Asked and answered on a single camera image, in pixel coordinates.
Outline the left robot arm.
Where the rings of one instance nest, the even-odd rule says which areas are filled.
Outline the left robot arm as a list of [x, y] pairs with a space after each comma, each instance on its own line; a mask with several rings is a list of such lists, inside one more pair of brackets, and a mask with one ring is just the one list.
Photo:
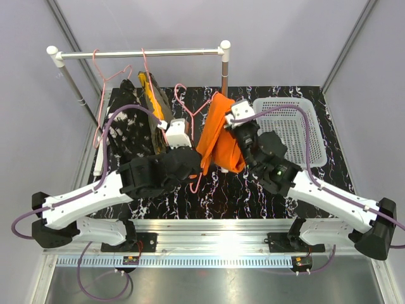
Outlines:
[[167, 153], [134, 158], [120, 165], [103, 180], [85, 187], [49, 196], [32, 196], [32, 208], [38, 220], [32, 224], [32, 236], [45, 249], [59, 248], [72, 242], [100, 243], [103, 252], [129, 252], [138, 242], [134, 223], [123, 218], [116, 222], [89, 218], [89, 214], [135, 199], [155, 198], [190, 183], [200, 173], [201, 155], [188, 146]]

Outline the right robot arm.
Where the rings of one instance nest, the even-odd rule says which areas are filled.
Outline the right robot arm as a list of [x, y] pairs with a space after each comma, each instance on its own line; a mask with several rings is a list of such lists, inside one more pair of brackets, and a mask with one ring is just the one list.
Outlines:
[[304, 201], [336, 216], [335, 220], [293, 221], [288, 233], [269, 238], [271, 250], [322, 252], [325, 245], [352, 246], [363, 255], [386, 260], [396, 228], [396, 204], [387, 198], [364, 199], [315, 179], [309, 170], [285, 159], [286, 146], [274, 131], [258, 134], [254, 121], [230, 121], [247, 170], [264, 190]]

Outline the orange trousers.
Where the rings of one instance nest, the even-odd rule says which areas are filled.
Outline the orange trousers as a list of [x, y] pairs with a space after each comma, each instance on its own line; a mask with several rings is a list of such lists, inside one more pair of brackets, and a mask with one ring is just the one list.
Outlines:
[[208, 173], [211, 164], [236, 174], [242, 172], [246, 165], [236, 139], [225, 129], [225, 114], [234, 103], [234, 100], [220, 93], [216, 93], [211, 100], [196, 148], [201, 155], [203, 175]]

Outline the pink hanger with orange trousers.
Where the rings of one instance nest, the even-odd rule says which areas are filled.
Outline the pink hanger with orange trousers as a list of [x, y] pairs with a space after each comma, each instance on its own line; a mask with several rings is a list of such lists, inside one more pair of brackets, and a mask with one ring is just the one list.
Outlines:
[[[189, 114], [190, 116], [190, 122], [191, 122], [191, 139], [192, 141], [194, 140], [194, 127], [195, 127], [195, 123], [194, 123], [194, 118], [195, 116], [201, 112], [202, 109], [204, 109], [205, 107], [207, 107], [207, 105], [209, 105], [212, 102], [213, 97], [217, 94], [217, 92], [215, 92], [200, 108], [198, 108], [195, 112], [191, 112], [189, 110], [189, 108], [185, 105], [185, 103], [179, 98], [178, 96], [178, 88], [181, 87], [183, 89], [187, 89], [183, 84], [176, 84], [175, 88], [174, 88], [174, 97], [175, 99], [180, 103], [181, 107]], [[201, 181], [201, 177], [202, 177], [202, 173], [199, 174], [198, 180], [196, 182], [195, 187], [193, 187], [193, 183], [189, 184], [189, 189], [191, 191], [191, 193], [196, 194], [198, 189], [199, 189], [199, 185], [200, 185], [200, 181]]]

